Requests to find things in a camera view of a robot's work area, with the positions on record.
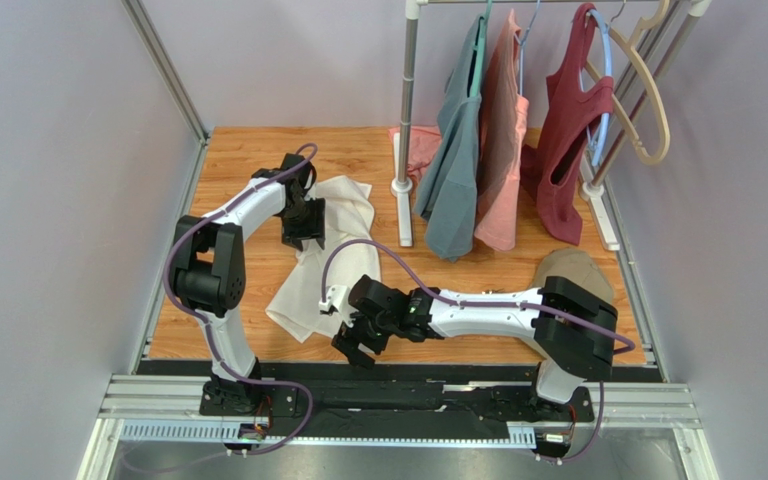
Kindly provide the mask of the white cloth napkin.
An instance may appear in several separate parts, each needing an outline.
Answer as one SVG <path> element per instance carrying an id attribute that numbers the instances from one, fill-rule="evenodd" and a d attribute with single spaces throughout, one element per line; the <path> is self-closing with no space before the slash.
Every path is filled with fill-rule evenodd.
<path id="1" fill-rule="evenodd" d="M 296 255 L 296 266 L 265 308 L 266 315 L 296 341 L 303 343 L 315 334 L 331 337 L 340 321 L 335 315 L 319 312 L 321 279 L 326 284 L 352 286 L 363 275 L 381 278 L 380 259 L 375 247 L 358 244 L 330 255 L 350 240 L 370 240 L 376 212 L 370 202 L 372 186 L 341 175 L 317 183 L 315 198 L 326 201 L 325 243 L 305 244 Z"/>

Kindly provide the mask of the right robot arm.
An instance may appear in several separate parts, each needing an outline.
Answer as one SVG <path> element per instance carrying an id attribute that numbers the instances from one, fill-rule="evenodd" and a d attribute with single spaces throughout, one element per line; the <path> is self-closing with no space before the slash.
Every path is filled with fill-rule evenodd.
<path id="1" fill-rule="evenodd" d="M 569 402 L 587 381 L 610 380 L 621 340 L 616 309 L 561 276 L 525 291 L 466 294 L 423 286 L 405 293 L 364 275 L 352 287 L 325 289 L 319 310 L 340 321 L 333 347 L 363 368 L 374 366 L 392 337 L 518 339 L 543 357 L 533 396 L 555 404 Z"/>

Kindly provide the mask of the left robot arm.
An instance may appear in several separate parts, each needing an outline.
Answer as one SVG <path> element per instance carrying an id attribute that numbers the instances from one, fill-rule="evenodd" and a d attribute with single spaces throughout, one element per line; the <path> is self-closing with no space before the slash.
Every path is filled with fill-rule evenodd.
<path id="1" fill-rule="evenodd" d="M 241 321 L 246 288 L 245 243 L 268 219 L 281 221 L 281 242 L 298 251 L 325 244 L 325 202 L 310 196 L 316 148 L 303 145 L 281 165 L 259 169 L 245 188 L 213 212 L 182 216 L 163 269 L 169 300 L 198 322 L 211 356 L 201 411 L 253 415 L 276 384 L 261 377 Z"/>

